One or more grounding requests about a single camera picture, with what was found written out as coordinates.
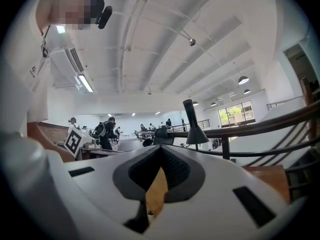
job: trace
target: lanyard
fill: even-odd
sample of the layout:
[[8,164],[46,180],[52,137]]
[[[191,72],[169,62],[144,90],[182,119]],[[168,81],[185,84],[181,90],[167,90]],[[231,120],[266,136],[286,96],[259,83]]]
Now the lanyard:
[[50,27],[51,27],[51,25],[48,26],[48,29],[45,32],[45,35],[44,35],[43,41],[42,41],[42,45],[41,45],[42,56],[44,58],[47,58],[49,56],[49,52],[48,52],[48,50],[46,48],[46,37],[47,37],[47,34],[48,34],[48,31],[49,31]]

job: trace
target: security camera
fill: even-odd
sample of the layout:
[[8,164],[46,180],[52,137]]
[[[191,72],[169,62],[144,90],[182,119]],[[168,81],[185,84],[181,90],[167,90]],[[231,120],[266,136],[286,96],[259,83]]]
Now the security camera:
[[190,46],[194,46],[196,44],[196,40],[193,38],[191,38],[189,42],[190,42]]

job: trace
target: fluorescent light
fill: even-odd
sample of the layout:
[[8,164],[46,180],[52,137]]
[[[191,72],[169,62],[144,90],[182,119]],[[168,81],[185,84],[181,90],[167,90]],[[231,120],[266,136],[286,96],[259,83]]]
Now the fluorescent light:
[[86,87],[86,89],[89,91],[89,93],[93,93],[94,91],[92,90],[90,84],[88,83],[86,77],[83,74],[79,75],[79,78],[81,80],[81,82],[84,84],[84,86]]
[[64,26],[56,26],[56,30],[58,30],[59,34],[66,32],[66,29]]

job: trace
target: wooden floor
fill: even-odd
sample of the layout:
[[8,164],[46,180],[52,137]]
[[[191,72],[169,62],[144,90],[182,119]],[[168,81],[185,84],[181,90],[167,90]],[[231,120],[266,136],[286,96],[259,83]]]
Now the wooden floor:
[[[282,165],[274,166],[248,166],[245,170],[269,184],[274,188],[285,200],[290,203],[290,194],[287,177]],[[160,168],[151,187],[146,193],[146,202],[148,208],[156,218],[164,206],[164,195],[168,191],[166,176],[162,168]]]

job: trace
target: black slot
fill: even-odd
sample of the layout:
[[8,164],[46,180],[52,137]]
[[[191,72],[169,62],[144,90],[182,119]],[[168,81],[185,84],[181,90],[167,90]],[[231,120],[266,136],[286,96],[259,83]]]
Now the black slot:
[[258,227],[262,227],[276,217],[276,215],[246,186],[235,188],[232,191]]
[[79,176],[82,174],[87,174],[90,172],[93,172],[95,169],[93,169],[92,167],[85,167],[85,168],[81,168],[81,169],[76,169],[76,170],[70,170],[69,174],[71,177],[75,177],[75,176]]

